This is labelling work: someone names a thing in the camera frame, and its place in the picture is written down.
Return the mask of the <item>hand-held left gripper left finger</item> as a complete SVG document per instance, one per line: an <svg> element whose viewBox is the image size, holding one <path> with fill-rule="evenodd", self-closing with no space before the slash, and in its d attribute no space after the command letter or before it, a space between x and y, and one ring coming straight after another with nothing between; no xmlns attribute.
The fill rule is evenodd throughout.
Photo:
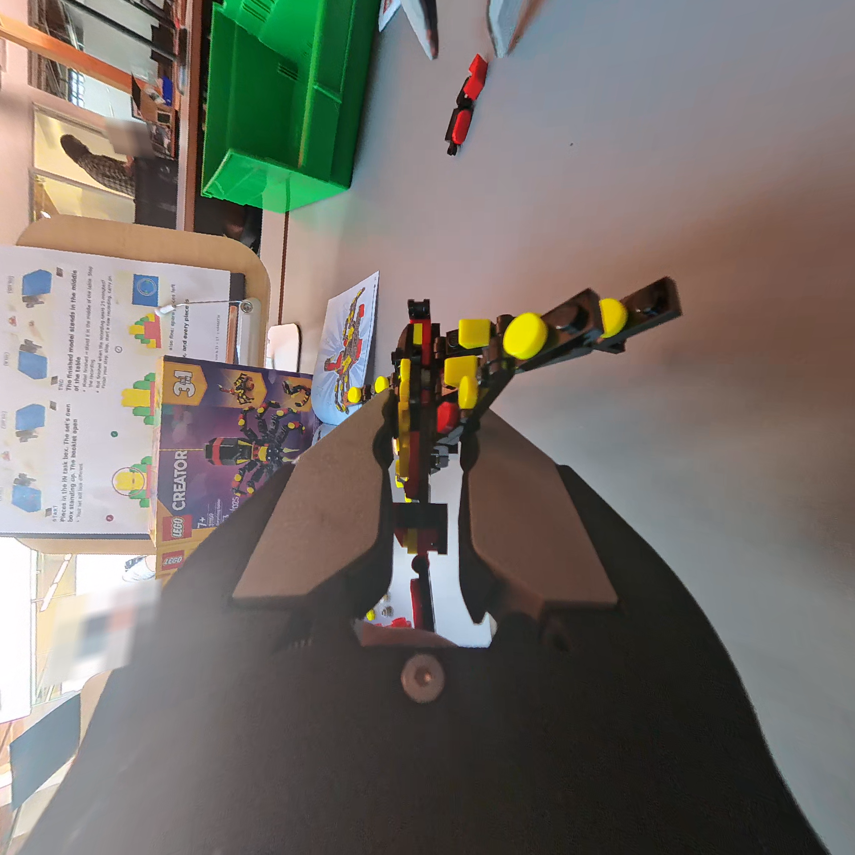
<svg viewBox="0 0 855 855"><path fill-rule="evenodd" d="M302 455L251 552L232 600L364 618L392 576L392 391Z"/></svg>

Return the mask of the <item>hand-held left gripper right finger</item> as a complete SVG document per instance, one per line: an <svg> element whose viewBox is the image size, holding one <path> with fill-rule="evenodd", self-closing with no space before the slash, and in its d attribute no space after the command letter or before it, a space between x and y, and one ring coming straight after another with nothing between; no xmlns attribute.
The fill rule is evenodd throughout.
<svg viewBox="0 0 855 855"><path fill-rule="evenodd" d="M458 580L469 616L544 624L618 596L559 466L493 410L462 443Z"/></svg>

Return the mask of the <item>wooden clipboard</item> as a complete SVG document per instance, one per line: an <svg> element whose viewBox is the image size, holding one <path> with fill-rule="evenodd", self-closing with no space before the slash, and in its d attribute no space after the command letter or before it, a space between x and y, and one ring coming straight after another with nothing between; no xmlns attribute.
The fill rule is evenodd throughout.
<svg viewBox="0 0 855 855"><path fill-rule="evenodd" d="M270 279L261 259L238 241L204 233L169 230L134 223L57 216L28 225L16 245L56 251L219 269L244 276L244 294L260 304L253 312L259 331L242 364L265 365L270 310Z"/></svg>

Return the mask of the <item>white printed instruction sheet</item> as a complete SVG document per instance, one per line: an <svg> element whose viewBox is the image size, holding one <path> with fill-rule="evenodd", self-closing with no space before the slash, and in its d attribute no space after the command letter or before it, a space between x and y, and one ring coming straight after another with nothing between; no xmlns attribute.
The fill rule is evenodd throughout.
<svg viewBox="0 0 855 855"><path fill-rule="evenodd" d="M2 535L147 535L156 373L226 360L231 295L225 270L2 247Z"/></svg>

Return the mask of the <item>purple lego set box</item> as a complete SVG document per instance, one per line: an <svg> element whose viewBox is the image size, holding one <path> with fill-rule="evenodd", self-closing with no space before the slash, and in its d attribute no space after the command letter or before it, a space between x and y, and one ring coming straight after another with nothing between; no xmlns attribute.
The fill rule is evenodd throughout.
<svg viewBox="0 0 855 855"><path fill-rule="evenodd" d="M273 474L310 448L320 425L312 382L303 373L162 358L146 475L156 579L168 580Z"/></svg>

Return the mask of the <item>red black lego leg piece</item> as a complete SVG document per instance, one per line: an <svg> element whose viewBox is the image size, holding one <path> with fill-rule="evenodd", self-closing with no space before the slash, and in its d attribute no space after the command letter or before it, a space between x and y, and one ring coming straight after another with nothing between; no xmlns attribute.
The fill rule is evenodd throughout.
<svg viewBox="0 0 855 855"><path fill-rule="evenodd" d="M486 83L487 70L488 61L481 54L476 54L468 67L468 76L456 96L455 108L444 136L446 153L449 156L455 156L467 138L476 101Z"/></svg>

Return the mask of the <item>black red yellow lego spider model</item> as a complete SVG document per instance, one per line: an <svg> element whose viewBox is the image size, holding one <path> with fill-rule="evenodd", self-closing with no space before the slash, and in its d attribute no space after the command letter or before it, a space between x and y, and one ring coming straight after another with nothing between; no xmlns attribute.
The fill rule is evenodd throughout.
<svg viewBox="0 0 855 855"><path fill-rule="evenodd" d="M443 332L429 300L408 302L409 323L391 354L391 374L348 392L352 407L390 391L395 537L412 556L413 625L433 631L431 553L447 552L447 508L431 502L430 479L473 437L510 381L537 369L601 352L620 355L634 336L682 314L677 283L666 276L618 300L593 289L544 315L463 319Z"/></svg>

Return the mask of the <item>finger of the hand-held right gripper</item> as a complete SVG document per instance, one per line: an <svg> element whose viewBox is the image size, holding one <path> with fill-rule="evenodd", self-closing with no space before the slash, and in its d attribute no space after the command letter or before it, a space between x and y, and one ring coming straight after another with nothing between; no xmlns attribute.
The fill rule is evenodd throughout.
<svg viewBox="0 0 855 855"><path fill-rule="evenodd" d="M404 14L430 60L435 60L440 52L437 1L401 1Z"/></svg>
<svg viewBox="0 0 855 855"><path fill-rule="evenodd" d="M507 57L533 19L541 1L489 1L486 21L495 57Z"/></svg>

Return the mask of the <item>lego instruction booklet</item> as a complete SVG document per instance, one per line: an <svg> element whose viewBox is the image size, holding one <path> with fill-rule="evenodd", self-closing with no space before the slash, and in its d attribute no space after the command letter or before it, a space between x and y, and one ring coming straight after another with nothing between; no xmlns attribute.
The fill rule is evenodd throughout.
<svg viewBox="0 0 855 855"><path fill-rule="evenodd" d="M312 391L313 410L323 424L337 426L358 409L348 395L369 380L378 287L376 272L326 305Z"/></svg>

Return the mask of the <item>green plastic bin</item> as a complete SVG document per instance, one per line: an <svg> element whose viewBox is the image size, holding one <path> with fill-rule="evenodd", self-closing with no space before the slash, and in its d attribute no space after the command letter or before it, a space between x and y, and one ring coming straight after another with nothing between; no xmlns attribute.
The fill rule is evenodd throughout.
<svg viewBox="0 0 855 855"><path fill-rule="evenodd" d="M287 213L349 189L378 1L214 2L201 193Z"/></svg>

